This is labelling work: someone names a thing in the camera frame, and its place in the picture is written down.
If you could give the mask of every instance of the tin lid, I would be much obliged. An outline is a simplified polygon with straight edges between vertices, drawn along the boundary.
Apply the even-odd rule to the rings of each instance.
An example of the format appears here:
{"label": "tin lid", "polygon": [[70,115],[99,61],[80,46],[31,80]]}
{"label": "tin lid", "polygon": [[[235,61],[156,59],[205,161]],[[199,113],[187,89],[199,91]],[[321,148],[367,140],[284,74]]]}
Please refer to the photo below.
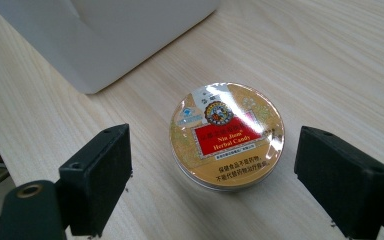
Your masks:
{"label": "tin lid", "polygon": [[178,165],[192,180],[214,190],[237,190],[273,170],[283,149],[284,126],[261,93],[214,83],[180,102],[170,141]]}

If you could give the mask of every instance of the gold tin lid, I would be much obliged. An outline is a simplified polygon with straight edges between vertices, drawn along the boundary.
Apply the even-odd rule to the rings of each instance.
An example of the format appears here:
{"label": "gold tin lid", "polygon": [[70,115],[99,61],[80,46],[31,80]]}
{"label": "gold tin lid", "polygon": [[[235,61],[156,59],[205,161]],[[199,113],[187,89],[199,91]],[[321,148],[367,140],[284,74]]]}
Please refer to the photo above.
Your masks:
{"label": "gold tin lid", "polygon": [[214,190],[238,190],[261,181],[279,160],[284,140],[282,118],[273,104],[235,83],[214,83],[188,94],[170,124],[178,165]]}

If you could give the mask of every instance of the round tin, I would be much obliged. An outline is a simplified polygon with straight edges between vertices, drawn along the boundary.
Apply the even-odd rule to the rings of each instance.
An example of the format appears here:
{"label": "round tin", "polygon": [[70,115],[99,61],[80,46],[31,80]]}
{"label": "round tin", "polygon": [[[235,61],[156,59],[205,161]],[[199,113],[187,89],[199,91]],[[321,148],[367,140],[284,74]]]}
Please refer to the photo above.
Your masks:
{"label": "round tin", "polygon": [[235,83],[196,89],[177,106],[170,124],[173,154],[198,184],[222,191],[261,181],[284,145],[282,118],[256,90]]}

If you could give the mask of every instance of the wooden table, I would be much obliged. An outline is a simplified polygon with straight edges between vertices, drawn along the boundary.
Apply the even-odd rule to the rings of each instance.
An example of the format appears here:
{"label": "wooden table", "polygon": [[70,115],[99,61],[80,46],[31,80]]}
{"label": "wooden table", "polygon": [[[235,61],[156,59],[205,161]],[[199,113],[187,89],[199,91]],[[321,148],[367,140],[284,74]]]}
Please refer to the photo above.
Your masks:
{"label": "wooden table", "polygon": [[[273,173],[233,194],[188,179],[168,138],[180,100],[214,82],[262,92],[286,128]],[[384,163],[384,1],[222,0],[94,95],[78,93],[0,16],[0,152],[17,185],[56,181],[63,162],[122,123],[131,127],[134,177],[103,239],[345,239],[293,166],[302,125]]]}

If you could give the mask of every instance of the circular emblem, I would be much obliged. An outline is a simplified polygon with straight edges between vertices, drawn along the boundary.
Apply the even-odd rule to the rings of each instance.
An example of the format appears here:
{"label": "circular emblem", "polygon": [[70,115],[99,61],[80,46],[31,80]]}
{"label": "circular emblem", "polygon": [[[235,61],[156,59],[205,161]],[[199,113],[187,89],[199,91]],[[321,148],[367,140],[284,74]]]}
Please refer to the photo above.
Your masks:
{"label": "circular emblem", "polygon": [[233,118],[232,110],[223,102],[215,101],[205,108],[205,118],[214,125],[225,125]]}

